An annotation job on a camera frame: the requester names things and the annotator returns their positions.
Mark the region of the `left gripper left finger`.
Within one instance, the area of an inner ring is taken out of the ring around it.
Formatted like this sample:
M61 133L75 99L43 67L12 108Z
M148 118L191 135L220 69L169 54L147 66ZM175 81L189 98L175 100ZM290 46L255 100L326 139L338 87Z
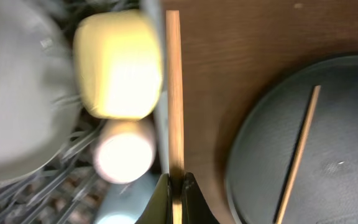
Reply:
M172 188L169 174L162 174L136 224L172 224Z

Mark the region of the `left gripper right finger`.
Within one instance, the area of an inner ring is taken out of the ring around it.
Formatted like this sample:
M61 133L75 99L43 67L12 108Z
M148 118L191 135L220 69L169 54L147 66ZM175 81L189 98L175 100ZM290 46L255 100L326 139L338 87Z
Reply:
M191 172L184 176L181 189L182 224L219 224Z

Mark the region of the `blue plastic cup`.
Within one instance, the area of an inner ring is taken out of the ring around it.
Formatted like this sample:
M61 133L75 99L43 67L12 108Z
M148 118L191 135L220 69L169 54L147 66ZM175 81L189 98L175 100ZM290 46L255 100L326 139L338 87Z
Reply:
M111 184L94 224L133 224L142 215L157 185L150 172L128 184Z

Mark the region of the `wooden chopstick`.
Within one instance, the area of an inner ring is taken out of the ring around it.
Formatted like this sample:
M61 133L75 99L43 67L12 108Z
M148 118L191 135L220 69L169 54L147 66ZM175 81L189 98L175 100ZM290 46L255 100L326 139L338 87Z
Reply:
M298 169L300 167L300 163L303 157L303 152L305 150L306 142L308 139L308 135L310 132L310 127L313 121L314 112L316 109L316 105L318 103L319 93L321 90L321 86L317 85L313 88L313 92L311 94L311 98L308 104L307 112L305 114L303 124L301 127L300 135L298 138L298 142L296 144L296 149L294 152L293 162L291 164L288 179L285 184L285 189L283 192L283 197L280 202L280 206L277 212L277 217L275 219L275 224L282 224L283 218L285 216L285 212L288 206L288 202L291 196L291 192L293 190L293 186L296 180L296 176L298 173Z
M183 79L179 11L166 11L168 149L173 224L183 223L181 186L185 173Z

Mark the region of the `pink plastic cup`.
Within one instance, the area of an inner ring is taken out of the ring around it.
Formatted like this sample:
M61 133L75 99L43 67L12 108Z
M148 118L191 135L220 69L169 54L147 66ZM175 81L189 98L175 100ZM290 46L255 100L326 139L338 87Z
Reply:
M128 184L150 169L155 155L155 131L150 120L109 120L101 129L93 164L102 179Z

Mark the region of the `yellow bowl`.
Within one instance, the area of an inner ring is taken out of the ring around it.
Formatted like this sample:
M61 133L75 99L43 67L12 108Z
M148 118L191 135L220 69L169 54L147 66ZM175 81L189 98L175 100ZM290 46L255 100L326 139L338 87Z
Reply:
M83 19L73 40L80 95L97 118L142 119L163 85L163 56L152 21L140 10Z

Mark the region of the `grey round plate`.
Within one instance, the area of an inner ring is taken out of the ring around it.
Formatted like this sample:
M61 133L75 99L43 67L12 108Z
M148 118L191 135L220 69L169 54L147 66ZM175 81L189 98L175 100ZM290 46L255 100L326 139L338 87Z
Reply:
M52 160L80 108L59 27L30 1L0 1L0 187Z

